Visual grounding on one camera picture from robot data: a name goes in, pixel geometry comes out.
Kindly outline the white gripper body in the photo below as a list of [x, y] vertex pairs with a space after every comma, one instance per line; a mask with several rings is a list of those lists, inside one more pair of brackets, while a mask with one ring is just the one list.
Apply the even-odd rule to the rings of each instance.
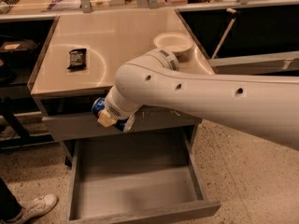
[[105, 110], [114, 119], [128, 119], [141, 107], [141, 104], [132, 102], [121, 95], [115, 86], [110, 89], [105, 99]]

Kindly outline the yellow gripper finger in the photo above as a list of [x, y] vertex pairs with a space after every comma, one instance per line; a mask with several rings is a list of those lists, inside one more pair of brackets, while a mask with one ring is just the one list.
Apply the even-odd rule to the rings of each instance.
[[107, 128], [114, 125], [117, 120], [114, 119], [105, 109], [98, 113], [97, 122], [101, 124], [103, 127]]

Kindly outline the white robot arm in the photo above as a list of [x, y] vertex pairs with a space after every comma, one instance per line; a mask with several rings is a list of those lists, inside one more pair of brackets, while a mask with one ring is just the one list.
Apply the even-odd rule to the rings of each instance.
[[188, 74], [178, 70], [172, 52], [153, 49], [117, 70], [105, 106], [95, 116], [109, 127], [131, 120], [143, 105], [177, 110], [299, 148], [296, 77]]

